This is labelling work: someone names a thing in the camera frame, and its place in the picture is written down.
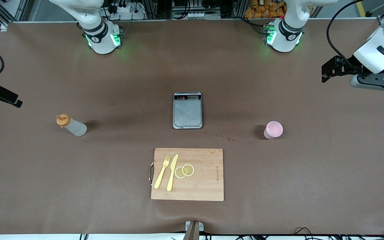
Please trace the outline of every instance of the yellow plastic fork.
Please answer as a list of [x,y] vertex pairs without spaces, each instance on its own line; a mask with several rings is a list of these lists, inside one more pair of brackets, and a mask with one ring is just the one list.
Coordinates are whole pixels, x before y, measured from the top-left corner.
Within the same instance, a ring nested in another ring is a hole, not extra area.
[[154,185],[155,189],[160,188],[161,181],[162,181],[163,176],[164,176],[164,171],[168,167],[169,163],[170,163],[170,157],[166,156],[166,159],[163,162],[163,168],[161,169],[160,175],[158,176],[157,181],[155,182],[155,185]]

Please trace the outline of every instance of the digital kitchen scale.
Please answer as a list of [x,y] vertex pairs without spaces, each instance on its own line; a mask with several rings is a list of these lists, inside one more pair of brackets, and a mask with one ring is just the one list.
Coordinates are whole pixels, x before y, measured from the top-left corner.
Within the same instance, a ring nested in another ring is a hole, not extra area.
[[173,127],[202,128],[202,95],[200,92],[177,92],[173,97]]

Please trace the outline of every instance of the plastic bottle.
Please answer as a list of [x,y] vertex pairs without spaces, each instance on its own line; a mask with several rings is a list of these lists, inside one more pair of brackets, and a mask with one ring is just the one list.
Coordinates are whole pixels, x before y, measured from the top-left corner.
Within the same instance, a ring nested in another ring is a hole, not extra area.
[[56,116],[56,118],[57,124],[60,125],[61,128],[66,128],[77,137],[81,137],[87,132],[87,126],[85,124],[74,120],[66,114],[60,114]]

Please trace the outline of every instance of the pink cup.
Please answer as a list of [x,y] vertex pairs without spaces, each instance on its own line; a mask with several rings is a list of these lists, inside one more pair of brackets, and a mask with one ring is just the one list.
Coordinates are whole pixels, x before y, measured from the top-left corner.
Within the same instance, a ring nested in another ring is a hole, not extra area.
[[265,138],[274,139],[279,137],[283,130],[284,129],[279,122],[272,121],[266,125],[265,132],[263,134],[265,135]]

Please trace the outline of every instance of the knife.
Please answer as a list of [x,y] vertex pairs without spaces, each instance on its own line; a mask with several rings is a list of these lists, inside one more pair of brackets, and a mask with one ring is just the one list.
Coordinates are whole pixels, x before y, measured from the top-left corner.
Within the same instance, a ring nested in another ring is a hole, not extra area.
[[171,191],[173,189],[173,177],[174,177],[174,170],[176,169],[176,163],[177,163],[177,158],[179,157],[178,154],[176,154],[173,158],[173,161],[171,162],[170,168],[171,168],[171,174],[170,174],[170,179],[168,181],[167,185],[167,191]]

